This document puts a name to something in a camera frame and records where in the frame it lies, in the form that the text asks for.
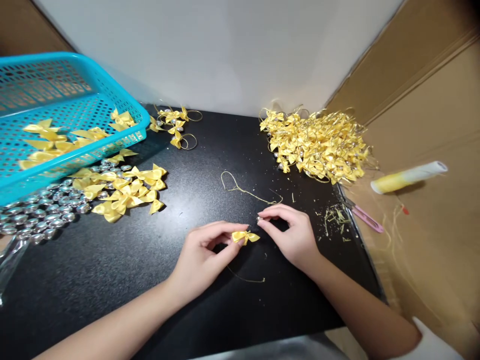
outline yellow and white tube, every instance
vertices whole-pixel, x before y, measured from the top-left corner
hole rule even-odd
[[[377,194],[385,194],[399,190],[416,182],[433,178],[438,174],[446,173],[448,170],[449,168],[444,163],[434,161],[409,170],[381,177],[372,181],[370,186]]]

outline blue plastic basket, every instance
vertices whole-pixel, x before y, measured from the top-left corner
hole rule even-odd
[[[117,132],[111,112],[129,111],[137,125]],[[22,129],[52,119],[59,134],[100,127],[111,134],[22,171],[19,160],[37,151]],[[0,205],[10,203],[77,169],[145,139],[147,111],[96,62],[76,53],[53,52],[0,58]]]

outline pink utility knife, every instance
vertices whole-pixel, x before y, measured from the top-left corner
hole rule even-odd
[[[384,227],[380,225],[378,222],[373,220],[365,211],[357,206],[352,200],[348,198],[344,198],[341,202],[351,210],[352,213],[357,215],[360,219],[362,219],[368,226],[370,226],[373,230],[377,233],[383,233]]]

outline black table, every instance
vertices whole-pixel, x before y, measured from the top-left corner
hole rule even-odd
[[[140,170],[155,163],[169,171],[168,188],[160,192],[166,204],[161,212],[150,216],[150,205],[137,207],[115,224],[97,214],[82,215],[57,241],[29,246],[0,310],[3,359],[30,359],[165,280],[188,230],[217,220],[251,224],[260,235],[230,268],[244,279],[265,282],[245,282],[226,269],[165,323],[136,359],[189,359],[342,326],[314,283],[257,227],[257,212],[267,205],[223,189],[220,174],[225,170],[243,189],[278,200],[273,190],[284,204],[307,212],[321,237],[320,251],[381,297],[355,227],[347,224],[343,235],[335,230],[325,236],[324,218],[315,214],[339,202],[336,186],[316,182],[296,168],[289,174],[278,170],[256,118],[204,112],[201,122],[185,128],[198,139],[194,150],[177,150],[169,144],[170,134],[149,131],[146,140],[131,148],[139,155],[127,158]],[[234,186],[230,177],[225,180],[227,187]]]

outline hand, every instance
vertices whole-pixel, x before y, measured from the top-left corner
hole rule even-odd
[[[287,260],[312,277],[315,265],[323,259],[323,256],[317,248],[309,216],[283,204],[267,207],[259,212],[258,216],[262,218],[258,226],[270,235]],[[282,218],[290,228],[284,232],[280,231],[269,222],[271,218]]]
[[[234,242],[232,233],[245,231],[245,224],[225,221],[190,230],[170,277],[166,280],[170,292],[175,294],[182,305],[203,293],[237,256],[242,242]],[[217,244],[227,244],[218,254],[212,250]]]

